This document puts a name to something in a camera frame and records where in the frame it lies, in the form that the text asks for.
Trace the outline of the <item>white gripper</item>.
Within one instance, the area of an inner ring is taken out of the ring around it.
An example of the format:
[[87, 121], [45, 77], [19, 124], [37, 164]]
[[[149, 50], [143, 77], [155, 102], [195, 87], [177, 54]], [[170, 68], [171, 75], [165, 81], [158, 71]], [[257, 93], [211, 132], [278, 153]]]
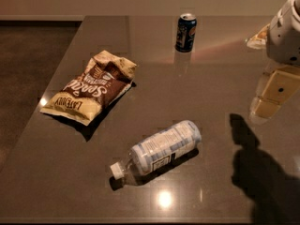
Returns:
[[287, 64], [265, 71], [259, 80], [249, 119], [254, 124], [263, 124], [300, 89], [300, 67], [296, 67], [300, 65], [300, 0], [287, 0], [270, 25], [246, 44], [256, 50], [266, 46], [270, 59]]

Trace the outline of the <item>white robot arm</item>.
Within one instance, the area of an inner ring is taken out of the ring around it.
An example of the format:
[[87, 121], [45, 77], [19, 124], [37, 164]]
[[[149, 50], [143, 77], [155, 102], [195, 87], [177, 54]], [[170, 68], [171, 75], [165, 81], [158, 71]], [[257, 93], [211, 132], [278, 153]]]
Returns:
[[249, 119], [263, 124], [300, 88], [300, 0], [287, 0], [272, 21], [247, 40], [270, 59], [258, 81]]

